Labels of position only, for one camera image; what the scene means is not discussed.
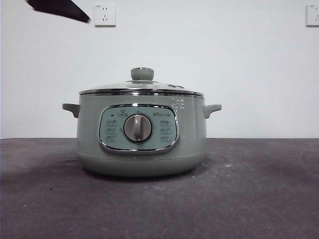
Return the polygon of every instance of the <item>lid knob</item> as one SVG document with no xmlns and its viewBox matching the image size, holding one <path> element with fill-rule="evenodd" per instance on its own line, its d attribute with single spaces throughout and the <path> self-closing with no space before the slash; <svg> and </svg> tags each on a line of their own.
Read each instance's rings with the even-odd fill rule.
<svg viewBox="0 0 319 239">
<path fill-rule="evenodd" d="M 147 67 L 137 67 L 131 70 L 131 78 L 133 81 L 152 81 L 154 78 L 154 70 Z"/>
</svg>

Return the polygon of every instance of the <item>pot base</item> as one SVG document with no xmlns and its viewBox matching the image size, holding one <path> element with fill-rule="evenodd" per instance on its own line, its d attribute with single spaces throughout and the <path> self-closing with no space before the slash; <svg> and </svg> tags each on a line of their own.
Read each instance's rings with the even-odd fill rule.
<svg viewBox="0 0 319 239">
<path fill-rule="evenodd" d="M 87 169 L 124 177 L 154 177 L 188 171 L 204 159 L 205 154 L 184 158 L 162 160 L 112 160 L 78 155 L 80 162 Z"/>
</svg>

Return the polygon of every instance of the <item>glass lid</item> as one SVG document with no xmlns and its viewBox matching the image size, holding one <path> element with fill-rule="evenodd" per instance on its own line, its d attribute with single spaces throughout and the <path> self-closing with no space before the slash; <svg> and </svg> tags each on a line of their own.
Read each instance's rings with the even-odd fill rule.
<svg viewBox="0 0 319 239">
<path fill-rule="evenodd" d="M 100 93 L 173 93 L 183 95 L 203 96 L 183 86 L 153 81 L 154 70 L 147 67 L 137 67 L 131 70 L 132 80 L 123 83 L 107 84 L 90 90 L 79 92 L 80 95 Z"/>
</svg>

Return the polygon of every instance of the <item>pot handle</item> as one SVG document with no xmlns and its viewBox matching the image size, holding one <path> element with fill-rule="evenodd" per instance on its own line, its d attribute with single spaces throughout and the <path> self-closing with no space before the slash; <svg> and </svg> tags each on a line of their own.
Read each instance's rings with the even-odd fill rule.
<svg viewBox="0 0 319 239">
<path fill-rule="evenodd" d="M 62 109 L 66 111 L 70 111 L 73 113 L 73 116 L 75 118 L 79 118 L 79 112 L 80 112 L 80 105 L 75 104 L 63 104 Z"/>
<path fill-rule="evenodd" d="M 203 111 L 205 119 L 208 119 L 211 113 L 221 111 L 221 105 L 207 105 L 204 106 Z"/>
</svg>

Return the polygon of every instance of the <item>black object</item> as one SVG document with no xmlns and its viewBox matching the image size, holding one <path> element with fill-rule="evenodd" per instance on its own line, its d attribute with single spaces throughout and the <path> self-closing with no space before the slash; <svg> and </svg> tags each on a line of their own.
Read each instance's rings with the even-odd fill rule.
<svg viewBox="0 0 319 239">
<path fill-rule="evenodd" d="M 83 22 L 90 20 L 89 16 L 71 0 L 27 0 L 26 2 L 35 11 L 65 16 Z"/>
</svg>

